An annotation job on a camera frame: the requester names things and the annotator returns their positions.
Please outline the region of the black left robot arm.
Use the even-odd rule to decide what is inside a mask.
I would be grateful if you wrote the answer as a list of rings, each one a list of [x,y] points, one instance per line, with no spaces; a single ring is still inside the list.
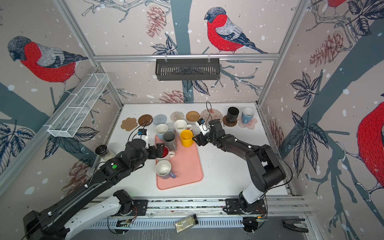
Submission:
[[[92,224],[120,214],[138,216],[134,200],[125,190],[118,190],[105,201],[84,207],[97,196],[115,186],[148,159],[163,156],[165,144],[150,146],[144,140],[127,142],[124,151],[103,163],[89,181],[47,209],[31,211],[23,218],[27,240],[69,240]]]

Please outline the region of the black mug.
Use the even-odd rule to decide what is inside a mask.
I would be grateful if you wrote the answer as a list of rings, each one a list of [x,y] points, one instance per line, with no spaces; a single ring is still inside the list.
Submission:
[[[228,122],[233,122],[234,119],[238,119],[238,115],[239,115],[239,109],[236,108],[236,107],[230,107],[228,108],[228,112],[227,112],[227,120]]]

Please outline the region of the round bunny print coaster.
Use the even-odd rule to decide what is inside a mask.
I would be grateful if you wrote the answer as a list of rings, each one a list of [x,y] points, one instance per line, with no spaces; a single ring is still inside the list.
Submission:
[[[216,109],[205,109],[201,112],[200,118],[203,118],[207,123],[212,120],[223,122],[223,114]]]

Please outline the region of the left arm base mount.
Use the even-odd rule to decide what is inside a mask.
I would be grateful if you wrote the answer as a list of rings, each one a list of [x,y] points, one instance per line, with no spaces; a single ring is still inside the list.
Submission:
[[[124,235],[129,230],[112,230],[109,218],[110,217],[129,217],[133,216],[131,219],[126,219],[122,221],[118,221],[116,223],[116,227],[131,227],[131,225],[135,222],[138,216],[144,216],[146,213],[146,207],[148,206],[148,200],[133,200],[133,198],[125,191],[118,190],[113,194],[113,197],[116,197],[119,200],[120,209],[118,212],[112,216],[107,217],[107,227],[108,230],[115,235]]]

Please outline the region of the grey mug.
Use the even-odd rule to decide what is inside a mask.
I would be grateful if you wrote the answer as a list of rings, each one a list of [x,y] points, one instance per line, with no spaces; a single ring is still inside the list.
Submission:
[[[177,138],[176,138],[176,134],[174,131],[169,130],[166,133],[164,133],[163,139],[164,139],[164,143],[165,143],[166,147],[170,151],[175,152],[178,150]]]

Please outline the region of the pink flower shaped coaster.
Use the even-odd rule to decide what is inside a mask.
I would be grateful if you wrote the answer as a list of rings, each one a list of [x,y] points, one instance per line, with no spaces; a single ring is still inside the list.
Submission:
[[[257,123],[258,123],[258,120],[256,118],[252,118],[247,124],[244,124],[242,122],[242,119],[238,118],[238,126],[240,128],[247,128],[247,129],[253,130],[256,127]]]

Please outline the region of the yellow mug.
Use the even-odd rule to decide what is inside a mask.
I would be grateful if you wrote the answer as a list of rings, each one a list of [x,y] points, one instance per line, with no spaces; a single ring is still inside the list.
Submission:
[[[191,147],[194,143],[193,141],[193,132],[190,130],[183,130],[180,133],[181,143],[184,147]]]

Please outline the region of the white blue handled mug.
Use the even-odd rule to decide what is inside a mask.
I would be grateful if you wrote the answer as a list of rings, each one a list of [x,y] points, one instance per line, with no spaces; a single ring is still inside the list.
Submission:
[[[248,124],[254,117],[255,111],[252,108],[244,108],[242,110],[242,123]]]

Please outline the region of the brown round wooden coaster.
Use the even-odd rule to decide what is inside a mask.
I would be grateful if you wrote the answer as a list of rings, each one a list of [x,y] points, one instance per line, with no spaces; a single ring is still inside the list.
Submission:
[[[227,117],[224,116],[224,117],[223,117],[223,123],[224,123],[224,125],[227,126],[227,127],[234,127],[234,126],[237,125],[238,120],[237,120],[237,119],[234,119],[234,121],[230,123],[230,122],[228,122]]]

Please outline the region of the dark brown glossy coaster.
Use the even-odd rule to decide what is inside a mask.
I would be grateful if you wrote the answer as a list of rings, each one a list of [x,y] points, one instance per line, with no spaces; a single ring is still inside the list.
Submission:
[[[153,117],[151,115],[145,114],[139,117],[138,124],[142,127],[147,127],[153,122]]]

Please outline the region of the tan paw shaped coaster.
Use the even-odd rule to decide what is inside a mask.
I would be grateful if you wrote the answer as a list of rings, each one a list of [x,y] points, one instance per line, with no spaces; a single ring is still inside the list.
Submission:
[[[121,128],[127,132],[132,131],[138,126],[136,118],[126,118],[122,121]]]

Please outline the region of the grey round felt coaster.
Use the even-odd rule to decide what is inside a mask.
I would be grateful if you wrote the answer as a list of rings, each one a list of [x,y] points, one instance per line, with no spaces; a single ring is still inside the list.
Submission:
[[[156,115],[153,117],[153,124],[154,125],[160,125],[160,124],[165,124],[167,122],[167,116],[163,114]]]

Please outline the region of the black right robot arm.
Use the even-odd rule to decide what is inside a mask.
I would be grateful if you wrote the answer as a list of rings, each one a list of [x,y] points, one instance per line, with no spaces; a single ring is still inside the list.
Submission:
[[[278,156],[269,145],[256,146],[226,134],[220,120],[206,122],[202,118],[196,122],[201,132],[193,136],[198,146],[208,143],[218,149],[232,153],[247,162],[252,183],[240,193],[241,203],[251,205],[261,200],[266,192],[286,178]]]

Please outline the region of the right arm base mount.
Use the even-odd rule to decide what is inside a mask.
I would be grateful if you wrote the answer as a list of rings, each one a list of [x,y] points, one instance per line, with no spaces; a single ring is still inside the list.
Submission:
[[[256,217],[243,217],[243,230],[247,233],[255,233],[268,219],[268,204],[266,194],[263,193],[254,203],[249,204],[242,193],[238,198],[226,199],[223,211],[227,215],[257,215]]]

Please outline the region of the multicolour zigzag woven coaster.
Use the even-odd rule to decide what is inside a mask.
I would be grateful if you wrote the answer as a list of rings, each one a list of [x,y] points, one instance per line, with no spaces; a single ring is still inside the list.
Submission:
[[[177,120],[183,120],[184,114],[182,112],[179,112],[179,111],[173,112],[170,116],[170,119],[174,122],[176,122]]]

